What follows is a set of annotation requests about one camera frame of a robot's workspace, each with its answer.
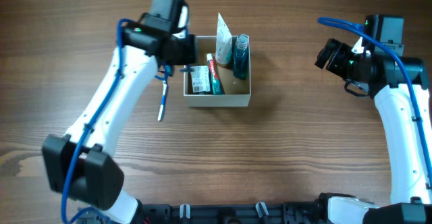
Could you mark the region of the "blue white toothbrush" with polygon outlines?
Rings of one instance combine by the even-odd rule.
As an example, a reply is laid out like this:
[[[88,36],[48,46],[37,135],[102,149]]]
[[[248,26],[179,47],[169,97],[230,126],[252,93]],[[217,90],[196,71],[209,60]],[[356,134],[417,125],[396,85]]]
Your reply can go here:
[[[166,106],[166,100],[167,100],[167,94],[169,91],[169,85],[168,85],[168,77],[173,76],[173,67],[170,65],[164,65],[163,66],[163,76],[156,76],[156,79],[162,81],[163,83],[163,91],[162,91],[162,97],[161,97],[161,103],[159,107],[159,114],[158,114],[158,121],[162,121],[164,114],[165,114],[165,106]]]

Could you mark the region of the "white green soap packet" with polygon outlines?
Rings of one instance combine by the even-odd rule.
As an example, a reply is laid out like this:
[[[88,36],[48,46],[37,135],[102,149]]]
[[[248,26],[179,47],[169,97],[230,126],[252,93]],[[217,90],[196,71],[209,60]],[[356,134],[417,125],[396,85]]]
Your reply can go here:
[[[211,83],[209,68],[206,65],[192,66],[190,72],[192,93],[193,94],[210,94]]]

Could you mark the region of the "white lotion tube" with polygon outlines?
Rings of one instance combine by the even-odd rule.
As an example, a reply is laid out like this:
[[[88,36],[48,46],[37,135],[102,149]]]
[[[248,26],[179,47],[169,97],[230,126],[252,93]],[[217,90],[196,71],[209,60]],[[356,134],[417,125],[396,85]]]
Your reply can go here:
[[[232,34],[220,13],[217,19],[215,58],[221,67],[228,67],[232,58]]]

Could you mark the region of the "Colgate toothpaste tube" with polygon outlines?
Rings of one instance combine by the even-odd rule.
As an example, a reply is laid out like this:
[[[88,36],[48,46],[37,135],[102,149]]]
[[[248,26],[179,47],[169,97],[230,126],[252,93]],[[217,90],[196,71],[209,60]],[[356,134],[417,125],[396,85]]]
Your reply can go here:
[[[209,66],[209,71],[211,73],[211,86],[212,86],[213,94],[215,94],[215,95],[224,94],[221,80],[219,79],[219,76],[217,75],[217,64],[216,64],[211,53],[207,53],[206,57],[207,57],[207,63]]]

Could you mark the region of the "blue Listerine mouthwash bottle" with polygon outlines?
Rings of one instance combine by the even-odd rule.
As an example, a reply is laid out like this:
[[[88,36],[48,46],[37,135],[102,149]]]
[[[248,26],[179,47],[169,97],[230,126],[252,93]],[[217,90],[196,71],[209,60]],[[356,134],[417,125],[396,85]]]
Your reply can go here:
[[[248,35],[241,34],[237,39],[234,47],[234,77],[245,80],[248,71]]]

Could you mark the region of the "blue disposable razor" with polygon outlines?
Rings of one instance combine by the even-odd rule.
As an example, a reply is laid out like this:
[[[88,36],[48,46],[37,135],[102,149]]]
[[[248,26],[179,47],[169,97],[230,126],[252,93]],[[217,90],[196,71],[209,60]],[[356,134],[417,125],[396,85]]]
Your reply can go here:
[[[191,73],[194,71],[194,68],[192,66],[186,66],[180,69],[180,72],[182,73]]]

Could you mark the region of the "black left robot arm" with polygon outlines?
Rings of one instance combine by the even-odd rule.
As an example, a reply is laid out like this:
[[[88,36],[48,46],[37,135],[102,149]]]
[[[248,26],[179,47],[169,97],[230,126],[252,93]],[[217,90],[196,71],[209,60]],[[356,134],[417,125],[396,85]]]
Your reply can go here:
[[[48,135],[42,154],[52,191],[61,194],[64,223],[68,200],[79,200],[110,223],[143,223],[141,201],[124,190],[114,161],[119,135],[140,95],[153,79],[166,80],[177,65],[196,61],[196,38],[188,32],[185,0],[152,0],[138,20],[117,23],[110,67],[89,104],[64,135]]]

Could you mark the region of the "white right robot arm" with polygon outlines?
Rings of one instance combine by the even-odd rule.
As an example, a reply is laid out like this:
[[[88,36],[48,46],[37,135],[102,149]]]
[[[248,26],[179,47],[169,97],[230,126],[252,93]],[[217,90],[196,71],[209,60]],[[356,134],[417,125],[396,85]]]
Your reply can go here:
[[[318,18],[359,37],[351,47],[330,38],[315,65],[339,76],[346,92],[370,97],[382,120],[391,167],[390,204],[321,194],[320,221],[330,223],[431,222],[431,118],[425,63],[403,55],[401,16],[368,15],[364,23]]]

